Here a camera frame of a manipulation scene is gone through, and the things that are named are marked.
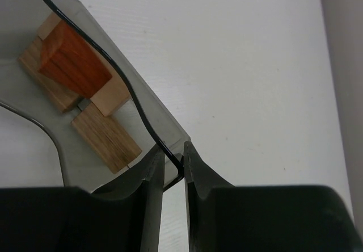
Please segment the orange triangular wood block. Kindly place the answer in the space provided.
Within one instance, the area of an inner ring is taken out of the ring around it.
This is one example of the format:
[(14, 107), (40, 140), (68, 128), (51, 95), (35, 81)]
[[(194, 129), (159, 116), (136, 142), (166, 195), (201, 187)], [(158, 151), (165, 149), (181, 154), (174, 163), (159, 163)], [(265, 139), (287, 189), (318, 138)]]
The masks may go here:
[(64, 21), (42, 41), (39, 73), (85, 98), (112, 78), (88, 43)]

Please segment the short light wood block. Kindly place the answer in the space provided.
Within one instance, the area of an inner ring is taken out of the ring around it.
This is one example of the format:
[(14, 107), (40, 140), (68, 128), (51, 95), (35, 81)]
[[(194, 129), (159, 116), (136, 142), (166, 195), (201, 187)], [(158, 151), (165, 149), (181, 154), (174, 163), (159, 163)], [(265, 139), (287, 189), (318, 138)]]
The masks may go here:
[[(51, 13), (37, 31), (40, 39), (43, 41), (61, 21), (64, 20), (55, 13)], [(109, 116), (130, 99), (130, 93), (111, 64), (89, 43), (88, 45), (112, 74), (112, 78), (95, 95), (89, 98), (104, 116)]]

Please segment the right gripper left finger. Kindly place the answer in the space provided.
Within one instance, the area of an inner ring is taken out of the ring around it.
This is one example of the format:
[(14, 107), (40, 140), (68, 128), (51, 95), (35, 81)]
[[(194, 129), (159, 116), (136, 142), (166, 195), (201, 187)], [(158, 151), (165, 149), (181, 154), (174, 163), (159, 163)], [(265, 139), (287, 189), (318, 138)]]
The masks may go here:
[(2, 251), (157, 251), (164, 154), (89, 193), (78, 187), (1, 189)]

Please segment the smoky transparent plastic bin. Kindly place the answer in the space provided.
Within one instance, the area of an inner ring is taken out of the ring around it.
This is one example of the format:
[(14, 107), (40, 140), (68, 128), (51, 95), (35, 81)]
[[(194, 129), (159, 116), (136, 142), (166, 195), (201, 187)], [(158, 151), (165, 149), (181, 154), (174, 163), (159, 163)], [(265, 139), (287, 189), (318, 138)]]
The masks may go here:
[(186, 131), (78, 0), (1, 0), (1, 186), (93, 191)]

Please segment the tan wood block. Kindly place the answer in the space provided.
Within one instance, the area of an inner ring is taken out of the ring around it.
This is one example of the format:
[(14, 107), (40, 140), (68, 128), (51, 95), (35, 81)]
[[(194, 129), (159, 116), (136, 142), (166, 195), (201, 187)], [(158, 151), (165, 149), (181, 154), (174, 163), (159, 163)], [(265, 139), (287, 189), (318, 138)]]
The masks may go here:
[(93, 103), (82, 110), (71, 124), (114, 174), (142, 153), (114, 116), (104, 116)]

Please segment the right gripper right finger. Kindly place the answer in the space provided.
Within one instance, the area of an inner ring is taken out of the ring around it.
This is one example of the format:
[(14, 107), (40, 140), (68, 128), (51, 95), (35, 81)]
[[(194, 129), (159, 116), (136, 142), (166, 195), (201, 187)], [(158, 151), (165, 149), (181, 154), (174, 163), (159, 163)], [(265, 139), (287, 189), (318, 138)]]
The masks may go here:
[(190, 251), (361, 251), (341, 197), (319, 185), (234, 186), (184, 144)]

